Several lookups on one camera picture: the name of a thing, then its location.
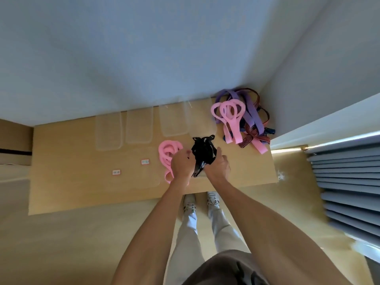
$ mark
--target wooden table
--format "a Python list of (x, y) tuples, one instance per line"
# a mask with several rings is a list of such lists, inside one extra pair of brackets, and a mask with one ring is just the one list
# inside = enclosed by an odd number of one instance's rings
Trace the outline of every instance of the wooden table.
[[(123, 121), (125, 118), (126, 112), (122, 112)], [(213, 144), (220, 146), (228, 156), (230, 182), (234, 186), (278, 182), (270, 151), (260, 155), (251, 144), (240, 148), (234, 143), (226, 144), (222, 138), (223, 127), (219, 124)], [(158, 107), (154, 107), (153, 141), (149, 144), (124, 143), (114, 151), (96, 151), (95, 117), (36, 126), (29, 215), (161, 197), (168, 184), (157, 149), (166, 139), (178, 140), (188, 148), (193, 145), (188, 134), (169, 138), (162, 135)], [(143, 152), (151, 159), (151, 164), (144, 166), (152, 167), (142, 169), (136, 164), (136, 160), (144, 158)], [(121, 169), (121, 175), (112, 176), (114, 169)], [(139, 188), (149, 185), (154, 187)], [(187, 187), (187, 193), (211, 190), (213, 187), (206, 177), (192, 178)]]

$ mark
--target person's left hand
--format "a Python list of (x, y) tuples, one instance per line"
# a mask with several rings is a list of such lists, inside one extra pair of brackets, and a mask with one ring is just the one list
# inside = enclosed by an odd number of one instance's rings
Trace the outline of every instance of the person's left hand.
[(195, 156), (191, 150), (182, 149), (174, 154), (171, 161), (174, 178), (189, 180), (195, 169)]

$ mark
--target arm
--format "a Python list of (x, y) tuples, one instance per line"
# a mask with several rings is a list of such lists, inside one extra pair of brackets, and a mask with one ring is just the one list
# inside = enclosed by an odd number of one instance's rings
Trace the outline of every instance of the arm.
[(227, 181), (230, 167), (220, 148), (204, 170), (271, 285), (351, 285), (309, 236)]
[(174, 179), (127, 247), (112, 285), (163, 283), (178, 207), (194, 167), (191, 151), (180, 150), (174, 155), (171, 163)]

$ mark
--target purple ribbon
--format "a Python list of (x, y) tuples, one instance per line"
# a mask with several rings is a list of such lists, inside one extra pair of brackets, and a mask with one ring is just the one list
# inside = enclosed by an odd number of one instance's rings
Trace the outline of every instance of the purple ribbon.
[[(249, 94), (244, 89), (243, 90), (238, 89), (238, 91), (223, 89), (217, 93), (215, 103), (220, 102), (220, 99), (222, 98), (222, 96), (224, 96), (226, 94), (228, 94), (227, 100), (230, 100), (230, 99), (240, 100), (239, 96), (243, 97), (245, 107), (246, 107), (245, 113), (243, 114), (243, 119), (249, 125), (250, 128), (252, 128), (254, 125), (256, 125), (256, 127), (259, 131), (259, 134), (260, 135), (263, 134), (264, 133), (263, 122), (260, 119), (260, 116), (257, 112), (257, 108), (255, 107), (254, 103), (252, 102), (252, 99), (249, 96)], [(217, 124), (221, 122), (218, 119), (216, 119), (215, 121)]]

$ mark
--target curtain fold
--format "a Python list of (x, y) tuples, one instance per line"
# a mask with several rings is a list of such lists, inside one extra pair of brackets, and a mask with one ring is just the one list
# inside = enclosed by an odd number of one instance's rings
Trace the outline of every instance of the curtain fold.
[(305, 151), (329, 224), (380, 246), (380, 135)]

